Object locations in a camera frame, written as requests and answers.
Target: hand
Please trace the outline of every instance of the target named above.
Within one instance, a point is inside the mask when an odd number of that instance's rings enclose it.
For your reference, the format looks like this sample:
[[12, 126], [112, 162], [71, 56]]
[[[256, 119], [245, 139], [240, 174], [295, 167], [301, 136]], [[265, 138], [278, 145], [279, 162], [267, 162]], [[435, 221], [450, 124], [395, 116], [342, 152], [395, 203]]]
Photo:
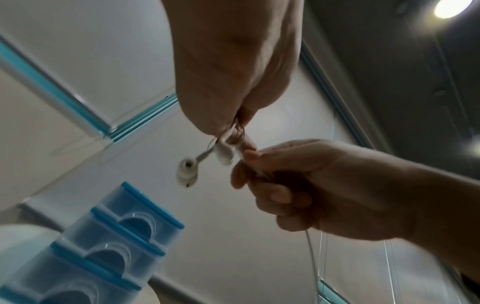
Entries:
[[233, 187], [248, 184], [258, 208], [276, 215], [282, 229], [381, 240], [407, 237], [415, 226], [415, 190], [408, 184], [416, 164], [322, 140], [245, 151], [244, 162], [233, 169]]
[[162, 0], [176, 93], [200, 131], [245, 126], [276, 101], [298, 64], [304, 0]]

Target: ceiling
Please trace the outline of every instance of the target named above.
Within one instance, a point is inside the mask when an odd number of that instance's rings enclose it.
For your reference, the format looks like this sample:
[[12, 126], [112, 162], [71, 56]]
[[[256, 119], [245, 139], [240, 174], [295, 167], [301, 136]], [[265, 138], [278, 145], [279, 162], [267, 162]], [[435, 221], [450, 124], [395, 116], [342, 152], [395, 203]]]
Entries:
[[480, 178], [480, 1], [444, 21], [431, 1], [310, 4], [398, 155]]

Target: blue plastic container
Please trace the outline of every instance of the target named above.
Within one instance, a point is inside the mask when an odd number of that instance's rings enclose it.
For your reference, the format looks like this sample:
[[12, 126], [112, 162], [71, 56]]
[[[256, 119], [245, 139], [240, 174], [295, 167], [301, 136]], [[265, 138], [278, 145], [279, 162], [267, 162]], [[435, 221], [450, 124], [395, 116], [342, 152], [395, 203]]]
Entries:
[[56, 240], [82, 259], [138, 286], [145, 286], [165, 255], [157, 247], [105, 218], [95, 208]]
[[139, 287], [52, 244], [0, 288], [18, 304], [129, 304]]
[[97, 208], [165, 252], [185, 228], [170, 213], [158, 207], [127, 182], [102, 199]]

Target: light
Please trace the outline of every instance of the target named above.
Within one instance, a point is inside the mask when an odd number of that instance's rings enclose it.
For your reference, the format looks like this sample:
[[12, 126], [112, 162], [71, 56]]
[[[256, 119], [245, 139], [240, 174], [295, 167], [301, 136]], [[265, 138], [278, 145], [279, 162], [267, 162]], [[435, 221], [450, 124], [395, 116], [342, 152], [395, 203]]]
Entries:
[[435, 16], [441, 19], [455, 17], [466, 10], [474, 0], [440, 0], [435, 7]]

